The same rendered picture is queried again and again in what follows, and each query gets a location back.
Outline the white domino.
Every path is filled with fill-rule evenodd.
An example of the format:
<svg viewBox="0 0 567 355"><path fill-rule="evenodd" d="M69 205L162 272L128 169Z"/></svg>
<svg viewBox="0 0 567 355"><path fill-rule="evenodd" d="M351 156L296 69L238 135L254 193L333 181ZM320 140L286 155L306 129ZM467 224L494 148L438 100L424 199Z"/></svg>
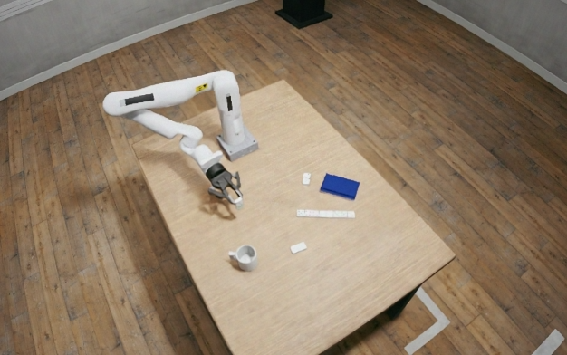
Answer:
<svg viewBox="0 0 567 355"><path fill-rule="evenodd" d="M298 245L294 245L290 247L291 251L293 254L297 254L305 249L307 249L306 245L304 242L299 243Z"/></svg>
<svg viewBox="0 0 567 355"><path fill-rule="evenodd" d="M354 219L354 211L341 211L341 218Z"/></svg>
<svg viewBox="0 0 567 355"><path fill-rule="evenodd" d="M341 211L326 211L326 218L341 218Z"/></svg>
<svg viewBox="0 0 567 355"><path fill-rule="evenodd" d="M309 174L309 173L303 174L303 185L309 186L310 176L311 176L311 174Z"/></svg>
<svg viewBox="0 0 567 355"><path fill-rule="evenodd" d="M312 217L312 210L297 210L297 217Z"/></svg>
<svg viewBox="0 0 567 355"><path fill-rule="evenodd" d="M326 211L312 210L312 218L326 218Z"/></svg>
<svg viewBox="0 0 567 355"><path fill-rule="evenodd" d="M240 210L240 209L243 208L243 207L244 207L243 199L242 199L241 197L239 197L239 198L235 201L235 208L236 208L236 210L238 211L238 210Z"/></svg>

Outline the grey mug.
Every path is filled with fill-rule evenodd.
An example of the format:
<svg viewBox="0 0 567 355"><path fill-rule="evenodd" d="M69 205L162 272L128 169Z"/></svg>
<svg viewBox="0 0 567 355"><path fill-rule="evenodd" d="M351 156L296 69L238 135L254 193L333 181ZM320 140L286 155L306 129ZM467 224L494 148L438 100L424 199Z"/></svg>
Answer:
<svg viewBox="0 0 567 355"><path fill-rule="evenodd" d="M236 254L237 254L237 258L236 258ZM240 246L236 252L229 252L229 257L230 260L238 261L240 268L248 272L253 271L258 264L255 249L251 245ZM250 263L242 263L242 261L243 262L250 261Z"/></svg>

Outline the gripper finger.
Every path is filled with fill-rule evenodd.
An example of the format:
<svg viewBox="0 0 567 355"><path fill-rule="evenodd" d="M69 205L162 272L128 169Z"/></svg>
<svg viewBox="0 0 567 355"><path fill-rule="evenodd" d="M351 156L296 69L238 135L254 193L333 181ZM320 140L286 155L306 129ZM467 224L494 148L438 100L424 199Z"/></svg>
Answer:
<svg viewBox="0 0 567 355"><path fill-rule="evenodd" d="M215 187L213 187L213 186L208 189L208 193L209 193L210 195L214 196L214 197L217 197L217 198L221 199L221 200L224 199L224 198L226 198L226 199L229 201L229 203L230 203L231 205L235 205L235 200L234 200L230 195L228 195L228 193L227 193L227 191L226 191L226 188L225 188L225 186L223 185L221 179L218 179L217 182L218 182L218 184L220 185L220 187L222 188L221 191L222 191L223 194L217 192L217 191L215 190Z"/></svg>
<svg viewBox="0 0 567 355"><path fill-rule="evenodd" d="M241 197L242 199L244 199L243 194L242 194L241 191L239 190L239 188L241 188L241 182L240 182L239 172L236 171L236 173L232 173L232 177L233 177L234 179L236 179L237 185L235 185L234 182L233 182L228 176L224 175L224 179L230 184L230 188L235 191L235 193L238 195L238 197ZM234 189L234 188L235 188L235 189Z"/></svg>

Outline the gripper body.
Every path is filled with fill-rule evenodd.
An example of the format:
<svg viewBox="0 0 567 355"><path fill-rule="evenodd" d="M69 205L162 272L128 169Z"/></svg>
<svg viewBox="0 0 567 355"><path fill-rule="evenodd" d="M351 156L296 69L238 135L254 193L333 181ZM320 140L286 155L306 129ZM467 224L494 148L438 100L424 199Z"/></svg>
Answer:
<svg viewBox="0 0 567 355"><path fill-rule="evenodd" d="M222 163L212 165L206 172L206 177L211 182L211 185L217 189L222 190L217 180L221 179L225 188L230 187L230 184L224 179L224 175L232 180L232 174L226 170Z"/></svg>

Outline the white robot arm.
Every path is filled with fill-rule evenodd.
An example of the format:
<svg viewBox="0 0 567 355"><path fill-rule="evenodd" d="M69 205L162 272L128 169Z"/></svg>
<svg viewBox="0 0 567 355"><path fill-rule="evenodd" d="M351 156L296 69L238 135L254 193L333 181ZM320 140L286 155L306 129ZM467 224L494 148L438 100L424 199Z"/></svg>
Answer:
<svg viewBox="0 0 567 355"><path fill-rule="evenodd" d="M242 143L245 133L239 88L234 74L229 71L164 82L136 91L113 92L106 96L102 106L110 116L134 120L167 139L174 139L178 134L182 134L180 148L193 158L206 174L212 165L221 163L219 160L223 153L218 151L213 154L206 145L197 146L202 138L202 132L197 127L176 123L146 110L179 105L204 91L215 91L225 143L232 146Z"/></svg>

